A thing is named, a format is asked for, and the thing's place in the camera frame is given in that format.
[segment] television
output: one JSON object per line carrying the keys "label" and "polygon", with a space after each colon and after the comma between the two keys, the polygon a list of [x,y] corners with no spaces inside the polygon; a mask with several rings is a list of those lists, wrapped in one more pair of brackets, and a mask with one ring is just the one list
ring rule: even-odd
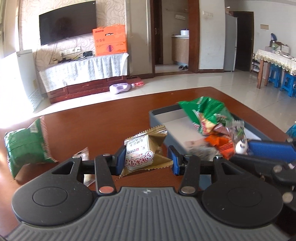
{"label": "television", "polygon": [[96,1],[61,7],[39,15],[41,45],[92,33],[96,28]]}

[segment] blue plastic stool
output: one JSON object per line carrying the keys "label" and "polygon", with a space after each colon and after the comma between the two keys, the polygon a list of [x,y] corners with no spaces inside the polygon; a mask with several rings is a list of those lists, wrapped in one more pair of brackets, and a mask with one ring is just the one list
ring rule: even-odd
{"label": "blue plastic stool", "polygon": [[268,82],[274,83],[274,87],[278,88],[281,83],[281,72],[282,68],[278,65],[271,64]]}
{"label": "blue plastic stool", "polygon": [[288,96],[292,97],[293,94],[296,94],[296,76],[293,76],[287,72],[285,72],[283,84],[280,90],[287,90]]}

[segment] gold wrapper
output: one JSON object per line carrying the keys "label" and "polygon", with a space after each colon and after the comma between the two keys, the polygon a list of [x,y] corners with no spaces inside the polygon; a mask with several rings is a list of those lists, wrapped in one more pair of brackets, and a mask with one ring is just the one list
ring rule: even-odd
{"label": "gold wrapper", "polygon": [[161,145],[168,131],[164,125],[153,127],[125,139],[125,166],[119,177],[138,170],[151,170],[172,166],[173,161],[164,157]]}

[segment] lace tablecloth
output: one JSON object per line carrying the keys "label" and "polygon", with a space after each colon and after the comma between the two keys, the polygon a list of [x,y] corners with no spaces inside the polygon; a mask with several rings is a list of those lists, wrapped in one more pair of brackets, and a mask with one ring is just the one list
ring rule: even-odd
{"label": "lace tablecloth", "polygon": [[264,60],[266,62],[270,62],[272,64],[282,67],[291,74],[296,74],[296,61],[288,59],[279,54],[259,49],[255,55],[255,59],[258,61]]}
{"label": "lace tablecloth", "polygon": [[39,73],[46,92],[50,92],[68,85],[127,75],[127,57],[128,53],[87,57],[55,64]]}

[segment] floor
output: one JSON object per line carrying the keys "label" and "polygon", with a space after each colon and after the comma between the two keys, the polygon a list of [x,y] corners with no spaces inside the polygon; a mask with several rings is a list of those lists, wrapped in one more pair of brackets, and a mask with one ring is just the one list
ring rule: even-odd
{"label": "floor", "polygon": [[179,72],[179,71],[187,71],[179,70],[179,65],[176,64],[160,64],[155,65],[155,73],[166,73],[166,72]]}
{"label": "floor", "polygon": [[225,72],[212,74],[180,74],[144,80],[145,85],[129,92],[112,95],[109,92],[84,96],[50,105],[48,99],[38,107],[34,116],[71,109],[105,101],[165,91],[212,86],[258,112],[286,132],[296,121],[296,98],[281,92],[271,84],[256,88],[257,78],[249,72]]}

